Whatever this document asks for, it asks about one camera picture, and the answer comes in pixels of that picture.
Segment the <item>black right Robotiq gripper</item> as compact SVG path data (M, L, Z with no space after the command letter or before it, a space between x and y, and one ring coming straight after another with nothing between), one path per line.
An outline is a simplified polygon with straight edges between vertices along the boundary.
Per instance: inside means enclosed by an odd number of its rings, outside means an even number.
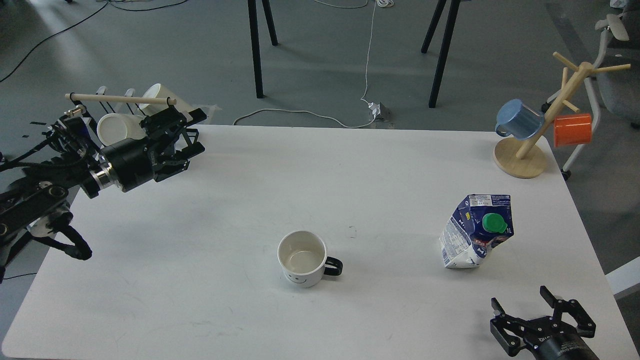
M494 318L490 332L510 357L528 350L536 360L587 360L588 346L583 338L594 338L596 324L577 300L563 300L540 286L540 295L553 309L551 317L522 319L505 312L496 297L491 298ZM562 321L568 314L576 322Z

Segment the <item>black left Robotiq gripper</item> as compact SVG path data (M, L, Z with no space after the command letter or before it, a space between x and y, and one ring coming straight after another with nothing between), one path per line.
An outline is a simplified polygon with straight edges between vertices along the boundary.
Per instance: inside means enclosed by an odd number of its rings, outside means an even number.
M207 119L201 108L183 114L175 107L167 107L141 121L146 137L126 137L102 149L104 160L109 164L110 175L123 193L134 190L148 182L162 182L186 171L190 159L205 151L199 141L198 130L190 129ZM174 150L180 138L185 141L183 150L174 153L158 151Z

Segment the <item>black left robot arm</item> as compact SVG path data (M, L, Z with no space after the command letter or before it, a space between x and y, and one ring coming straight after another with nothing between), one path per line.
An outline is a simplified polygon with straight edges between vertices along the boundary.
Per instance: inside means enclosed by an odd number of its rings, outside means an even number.
M23 172L1 194L1 273L30 240L74 259L90 259L92 249L71 226L71 189L78 187L93 199L110 186L128 192L182 173L205 151L194 125L206 117L200 108L183 114L170 105L142 119L141 139L127 137L108 146L91 139L80 117L55 121L44 141L1 166Z

